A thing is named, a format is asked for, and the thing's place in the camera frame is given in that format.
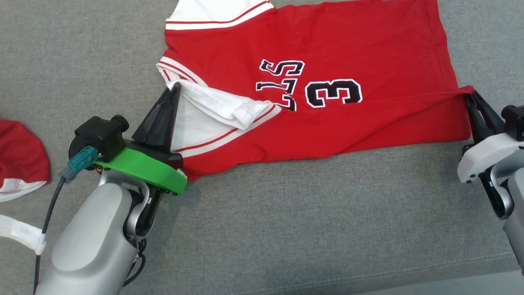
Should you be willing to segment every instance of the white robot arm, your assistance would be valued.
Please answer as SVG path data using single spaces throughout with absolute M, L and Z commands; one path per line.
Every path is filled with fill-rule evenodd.
M 480 180 L 524 275 L 524 106 L 507 106 L 502 117 L 474 92 L 467 98 L 474 144 L 463 149 L 461 182 Z

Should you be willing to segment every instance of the white stripe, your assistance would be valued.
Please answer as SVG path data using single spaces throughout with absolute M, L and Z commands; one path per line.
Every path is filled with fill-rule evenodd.
M 245 9 L 243 12 L 239 13 L 238 15 L 241 15 L 242 13 L 245 13 L 247 10 L 251 9 L 253 6 L 256 6 L 256 5 L 259 5 L 260 2 L 254 4 L 254 5 L 251 5 L 250 7 L 248 7 L 247 9 Z M 209 23 L 200 23 L 200 24 L 181 24 L 181 23 L 178 23 L 178 24 L 166 24 L 166 30 L 195 30 L 195 29 L 212 29 L 212 28 L 229 28 L 229 27 L 233 27 L 233 26 L 236 26 L 240 23 L 243 23 L 245 22 L 246 20 L 249 20 L 267 10 L 270 10 L 274 8 L 274 6 L 269 3 L 269 2 L 266 2 L 260 6 L 258 6 L 257 8 L 251 10 L 250 12 L 246 13 L 245 15 L 243 15 L 242 17 L 240 17 L 239 19 L 237 20 L 234 20 L 232 22 L 230 22 L 229 20 L 219 20 L 220 22 L 227 22 L 227 23 L 211 23 L 211 22 L 215 22 L 215 21 L 218 21 L 216 19 L 205 19 L 205 20 L 202 20 L 202 19 L 195 19 L 195 20 L 188 20 L 188 19 L 184 19 L 184 20 L 178 20 L 178 19 L 166 19 L 167 22 L 209 22 Z
M 29 194 L 30 192 L 36 191 L 44 184 L 46 184 L 45 181 L 26 183 L 23 180 L 19 180 L 18 187 L 15 189 L 13 181 L 16 183 L 17 179 L 7 178 L 4 180 L 4 185 L 2 186 L 2 188 L 0 188 L 0 202 L 9 201 L 21 197 L 25 194 Z
M 275 106 L 274 109 L 272 109 L 267 115 L 265 115 L 264 117 L 262 117 L 260 120 L 256 121 L 256 122 L 253 122 L 248 129 L 246 130 L 236 130 L 235 132 L 232 132 L 231 134 L 229 134 L 228 136 L 220 139 L 220 140 L 217 140 L 215 142 L 212 142 L 208 145 L 204 145 L 204 146 L 200 146 L 200 147 L 196 147 L 194 149 L 190 149 L 190 150 L 185 150 L 185 151 L 181 151 L 180 154 L 182 155 L 182 157 L 191 157 L 191 156 L 196 156 L 196 155 L 200 155 L 200 154 L 203 154 L 203 153 L 207 153 L 207 152 L 210 152 L 214 149 L 217 149 L 219 147 L 221 147 L 222 145 L 232 141 L 233 139 L 249 132 L 250 130 L 253 130 L 254 128 L 256 128 L 257 126 L 260 126 L 262 123 L 268 121 L 269 119 L 273 118 L 274 116 L 276 116 L 279 112 L 281 111 L 281 108 L 279 106 Z
M 175 72 L 178 75 L 180 75 L 181 77 L 184 77 L 184 78 L 186 78 L 186 79 L 188 79 L 190 81 L 195 81 L 196 83 L 198 83 L 200 85 L 207 86 L 207 84 L 204 82 L 204 80 L 202 80 L 197 74 L 193 73 L 193 71 L 191 71 L 190 69 L 185 67 L 183 64 L 177 62 L 176 60 L 174 60 L 172 58 L 169 58 L 169 57 L 162 56 L 160 61 L 165 62 L 166 64 L 169 64 L 171 66 L 168 66 L 166 64 L 162 64 L 162 63 L 159 62 L 159 63 L 157 63 L 157 68 L 158 68 L 159 71 L 162 71 L 162 69 L 166 69 L 166 70 Z M 180 70 L 186 72 L 187 75 L 184 74 L 182 71 L 177 70 L 174 67 L 177 67 Z

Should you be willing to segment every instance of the number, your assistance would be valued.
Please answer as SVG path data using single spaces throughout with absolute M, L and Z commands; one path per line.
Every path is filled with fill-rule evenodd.
M 347 95 L 341 95 L 340 90 L 346 90 Z M 326 106 L 324 98 L 319 96 L 321 91 L 325 92 L 325 99 L 342 98 L 344 104 L 362 101 L 360 84 L 353 79 L 309 82 L 305 87 L 305 97 L 310 106 L 314 108 L 324 108 Z
M 278 89 L 284 89 L 284 87 L 278 83 L 273 82 L 257 82 L 256 89 L 257 91 L 261 91 L 264 88 L 278 88 Z
M 285 109 L 288 109 L 292 112 L 296 112 L 297 111 L 297 104 L 295 103 L 293 97 L 289 96 L 289 95 L 286 95 L 286 94 L 282 94 L 282 100 L 283 101 L 287 101 L 287 104 L 282 104 L 282 103 L 276 103 L 277 105 L 285 108 Z
M 281 85 L 286 85 L 284 90 L 286 91 L 287 94 L 293 94 L 294 87 L 297 84 L 297 81 L 298 81 L 298 79 L 284 79 L 284 80 L 282 80 L 282 82 L 280 84 Z
M 262 71 L 269 72 L 273 76 L 282 75 L 284 68 L 288 67 L 292 68 L 286 71 L 285 76 L 300 76 L 300 74 L 302 74 L 302 70 L 304 69 L 304 62 L 301 60 L 284 60 L 279 62 L 276 67 L 274 67 L 274 65 L 275 64 L 273 64 L 272 62 L 263 59 L 260 63 L 259 69 L 261 69 Z

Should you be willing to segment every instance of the red stripe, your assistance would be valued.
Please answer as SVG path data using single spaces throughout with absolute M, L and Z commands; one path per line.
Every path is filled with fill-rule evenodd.
M 236 18 L 232 19 L 232 20 L 227 20 L 227 21 L 224 21 L 224 22 L 220 22 L 218 20 L 212 20 L 212 21 L 209 21 L 209 22 L 184 22 L 184 21 L 168 21 L 166 22 L 167 24 L 227 24 L 227 23 L 232 23 L 234 21 L 236 21 L 237 19 L 243 17 L 244 15 L 246 15 L 247 13 L 249 13 L 250 11 L 252 11 L 253 9 L 257 8 L 257 7 L 260 7 L 261 5 L 264 5 L 268 3 L 268 1 L 264 1 L 264 2 L 261 2 L 253 7 L 251 7 L 250 9 L 246 10 L 244 13 L 242 13 L 241 15 L 237 16 Z
M 169 74 L 166 72 L 166 69 L 163 70 L 164 71 L 164 74 L 166 74 L 166 78 L 168 81 L 171 81 L 171 79 L 169 79 Z
M 159 61 L 159 63 L 164 64 L 164 65 L 166 65 L 166 66 L 170 66 L 171 68 L 173 68 L 173 69 L 175 69 L 175 70 L 181 72 L 182 74 L 188 76 L 189 79 L 193 80 L 193 82 L 198 83 L 195 79 L 193 79 L 193 77 L 191 77 L 191 75 L 189 75 L 188 73 L 184 72 L 183 70 L 181 70 L 181 69 L 179 69 L 179 68 L 177 68 L 177 67 L 175 67 L 175 66 L 173 66 L 173 65 L 170 65 L 170 64 L 168 64 L 167 62 L 164 62 L 164 61 Z
M 256 121 L 258 121 L 258 120 L 262 119 L 263 117 L 267 116 L 267 114 L 271 113 L 271 111 L 272 111 L 274 108 L 275 108 L 275 106 L 273 105 L 273 107 L 272 107 L 269 111 L 267 111 L 265 114 L 263 114 L 262 116 L 260 116 L 260 118 L 258 118 L 258 119 L 256 119 L 255 121 L 253 121 L 253 123 L 255 123 Z M 221 136 L 221 137 L 219 137 L 219 138 L 216 138 L 216 139 L 214 139 L 214 140 L 212 140 L 212 141 L 208 141 L 208 142 L 206 142 L 206 143 L 202 143 L 202 144 L 199 144 L 199 145 L 194 145 L 194 146 L 184 147 L 183 149 L 179 149 L 179 150 L 177 150 L 177 152 L 182 152 L 182 151 L 186 151 L 186 150 L 191 150 L 191 149 L 201 148 L 201 147 L 203 147 L 203 146 L 205 146 L 205 145 L 212 144 L 213 142 L 216 142 L 216 141 L 218 141 L 218 140 L 220 140 L 220 139 L 222 139 L 222 138 L 224 138 L 224 137 L 230 135 L 231 133 L 233 133 L 233 132 L 235 132 L 235 131 L 237 131 L 237 130 L 238 130 L 238 128 L 235 128 L 235 129 L 233 129 L 233 130 L 227 132 L 227 133 L 224 134 L 223 136 Z

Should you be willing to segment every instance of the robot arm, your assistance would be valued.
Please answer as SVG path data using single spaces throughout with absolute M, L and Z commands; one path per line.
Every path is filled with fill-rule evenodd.
M 502 119 L 474 92 L 467 98 L 474 144 L 464 146 L 461 182 L 482 182 L 524 275 L 524 106 L 507 106 Z
M 129 124 L 121 116 L 92 117 L 75 130 L 70 159 L 95 148 L 98 161 L 87 169 L 102 177 L 54 246 L 36 294 L 116 295 L 137 276 L 126 281 L 138 257 L 141 271 L 141 251 L 163 194 L 182 194 L 187 185 L 182 157 L 170 151 L 180 92 L 177 83 L 162 94 L 133 141 L 122 138 Z

